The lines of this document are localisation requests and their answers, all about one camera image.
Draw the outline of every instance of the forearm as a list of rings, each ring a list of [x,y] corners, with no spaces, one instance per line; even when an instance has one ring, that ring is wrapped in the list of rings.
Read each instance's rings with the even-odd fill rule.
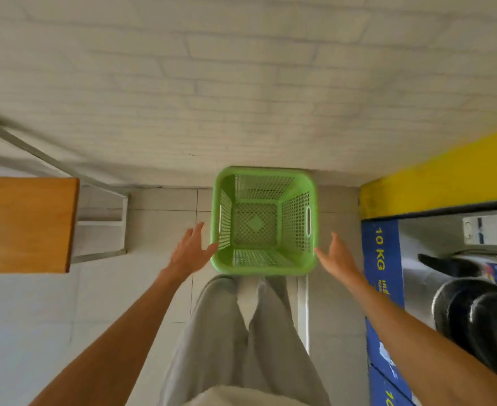
[[[423,406],[497,405],[497,375],[372,288],[345,282]]]
[[[164,269],[152,286],[31,406],[124,406],[182,281],[175,270]]]

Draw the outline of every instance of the tile floor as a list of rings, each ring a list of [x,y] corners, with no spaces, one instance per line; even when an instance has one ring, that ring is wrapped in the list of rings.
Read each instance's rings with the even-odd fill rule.
[[[73,265],[66,275],[0,275],[0,404],[27,405],[144,292],[167,264],[187,227],[204,221],[204,243],[208,243],[210,189],[135,189],[131,194],[129,254]],[[118,199],[101,191],[81,191],[82,215],[114,218],[119,208]],[[322,244],[329,242],[331,230],[345,237],[361,263],[356,189],[320,189]],[[120,235],[115,231],[118,228],[80,228],[76,253],[111,248],[111,242]],[[177,340],[201,289],[214,275],[214,269],[207,265],[178,290],[128,405],[153,405],[157,401]],[[239,294],[247,322],[256,306],[256,282],[247,278]],[[358,306],[320,267],[311,272],[308,282],[306,278],[289,278],[288,289],[294,323],[300,322],[300,334],[308,332],[310,355],[332,403],[368,404],[364,323]]]

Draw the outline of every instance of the gray pants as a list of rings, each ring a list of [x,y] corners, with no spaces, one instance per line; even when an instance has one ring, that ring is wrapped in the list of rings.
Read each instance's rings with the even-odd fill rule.
[[[220,275],[205,286],[164,378],[158,406],[181,406],[218,385],[330,406],[293,326],[284,277],[260,281],[248,331],[237,304],[237,280]]]

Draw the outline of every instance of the orange wood surface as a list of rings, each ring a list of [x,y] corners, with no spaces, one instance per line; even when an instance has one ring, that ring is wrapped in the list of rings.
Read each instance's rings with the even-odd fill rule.
[[[77,178],[0,177],[0,273],[70,267]]]

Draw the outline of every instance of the person's right arm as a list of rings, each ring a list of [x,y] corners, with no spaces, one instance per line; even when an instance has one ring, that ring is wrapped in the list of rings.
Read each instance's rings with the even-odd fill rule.
[[[476,358],[377,292],[333,233],[322,266],[359,302],[394,363],[423,406],[496,406],[497,375]]]

